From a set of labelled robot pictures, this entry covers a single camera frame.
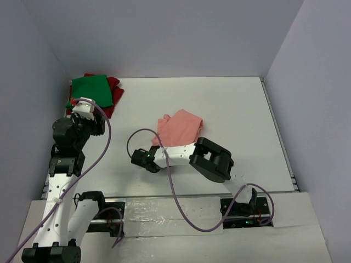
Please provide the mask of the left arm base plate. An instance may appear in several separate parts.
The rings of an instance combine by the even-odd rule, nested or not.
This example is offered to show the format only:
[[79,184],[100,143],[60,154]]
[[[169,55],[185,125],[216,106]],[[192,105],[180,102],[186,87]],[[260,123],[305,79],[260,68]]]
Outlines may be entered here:
[[[114,207],[120,211],[124,217],[126,200],[125,199],[106,199],[107,208]],[[86,232],[87,233],[108,233],[110,237],[117,237],[121,226],[119,213],[114,209],[109,209],[102,214],[94,217]]]

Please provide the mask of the pink t shirt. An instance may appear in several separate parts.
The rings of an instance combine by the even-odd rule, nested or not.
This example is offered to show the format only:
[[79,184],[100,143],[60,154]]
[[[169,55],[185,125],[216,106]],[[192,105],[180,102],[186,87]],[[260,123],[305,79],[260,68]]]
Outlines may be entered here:
[[157,135],[165,147],[192,144],[200,137],[202,129],[203,119],[184,109],[173,116],[165,114],[157,121]]

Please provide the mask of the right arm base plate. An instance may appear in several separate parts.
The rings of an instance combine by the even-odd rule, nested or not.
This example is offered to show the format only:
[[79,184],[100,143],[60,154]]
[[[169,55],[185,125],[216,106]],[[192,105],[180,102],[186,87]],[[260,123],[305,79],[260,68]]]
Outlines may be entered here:
[[224,229],[233,228],[253,228],[263,227],[261,222],[270,217],[269,205],[266,197],[258,197],[256,199],[256,206],[254,210],[247,212],[240,210],[237,203],[235,203],[227,218],[223,222]]

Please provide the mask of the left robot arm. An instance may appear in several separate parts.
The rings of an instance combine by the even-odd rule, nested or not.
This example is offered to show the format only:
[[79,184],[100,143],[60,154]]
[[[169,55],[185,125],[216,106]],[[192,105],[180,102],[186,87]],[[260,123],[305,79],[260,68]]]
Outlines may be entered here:
[[74,112],[54,122],[46,206],[31,233],[32,247],[22,251],[22,262],[80,262],[80,244],[90,221],[107,212],[103,193],[90,191],[81,194],[70,215],[75,188],[85,175],[83,148],[91,136],[103,135],[109,127],[104,113]]

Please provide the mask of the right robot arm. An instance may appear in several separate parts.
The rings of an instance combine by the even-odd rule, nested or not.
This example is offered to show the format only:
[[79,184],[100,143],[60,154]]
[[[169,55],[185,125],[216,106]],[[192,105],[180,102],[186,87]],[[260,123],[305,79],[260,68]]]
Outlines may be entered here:
[[215,142],[200,137],[197,142],[182,146],[159,145],[134,150],[131,163],[151,173],[158,173],[167,166],[190,165],[209,181],[223,184],[235,198],[234,208],[239,214],[248,215],[257,208],[257,191],[242,177],[231,175],[234,161],[229,150]]

